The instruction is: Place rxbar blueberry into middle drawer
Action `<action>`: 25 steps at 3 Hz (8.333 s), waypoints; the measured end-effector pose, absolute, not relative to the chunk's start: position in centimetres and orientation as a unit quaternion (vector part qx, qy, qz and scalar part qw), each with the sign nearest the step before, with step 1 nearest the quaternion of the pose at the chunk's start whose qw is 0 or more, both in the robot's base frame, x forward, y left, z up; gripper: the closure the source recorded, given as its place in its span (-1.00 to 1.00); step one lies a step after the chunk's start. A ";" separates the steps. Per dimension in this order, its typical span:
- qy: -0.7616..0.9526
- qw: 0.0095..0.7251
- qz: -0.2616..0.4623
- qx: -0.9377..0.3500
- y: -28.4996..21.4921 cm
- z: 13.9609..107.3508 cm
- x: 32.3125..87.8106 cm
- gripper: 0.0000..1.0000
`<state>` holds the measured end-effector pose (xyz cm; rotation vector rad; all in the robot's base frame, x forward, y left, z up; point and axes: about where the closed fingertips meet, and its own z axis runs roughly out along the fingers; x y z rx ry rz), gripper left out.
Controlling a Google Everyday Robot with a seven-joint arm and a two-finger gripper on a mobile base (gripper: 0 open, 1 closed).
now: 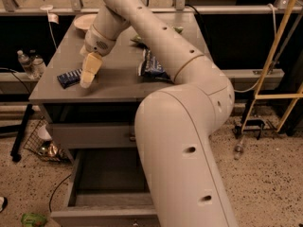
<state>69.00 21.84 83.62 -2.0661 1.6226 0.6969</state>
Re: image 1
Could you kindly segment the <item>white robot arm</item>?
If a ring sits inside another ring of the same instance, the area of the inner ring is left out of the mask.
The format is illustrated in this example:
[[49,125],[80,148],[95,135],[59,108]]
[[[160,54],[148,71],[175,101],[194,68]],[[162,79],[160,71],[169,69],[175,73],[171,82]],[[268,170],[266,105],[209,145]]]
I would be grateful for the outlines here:
[[170,87],[140,103],[134,132],[161,227],[238,227],[209,136],[234,107],[229,78],[197,47],[161,21],[145,0],[103,0],[88,29],[80,84],[87,88],[132,26],[165,71]]

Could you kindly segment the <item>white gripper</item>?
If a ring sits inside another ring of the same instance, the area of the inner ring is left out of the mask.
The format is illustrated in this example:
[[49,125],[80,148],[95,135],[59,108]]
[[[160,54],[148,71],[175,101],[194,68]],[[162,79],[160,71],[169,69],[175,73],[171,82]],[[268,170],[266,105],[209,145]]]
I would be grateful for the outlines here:
[[86,56],[82,64],[80,86],[89,88],[102,65],[102,57],[108,55],[116,41],[105,38],[94,26],[90,26],[84,38],[84,45],[80,50]]

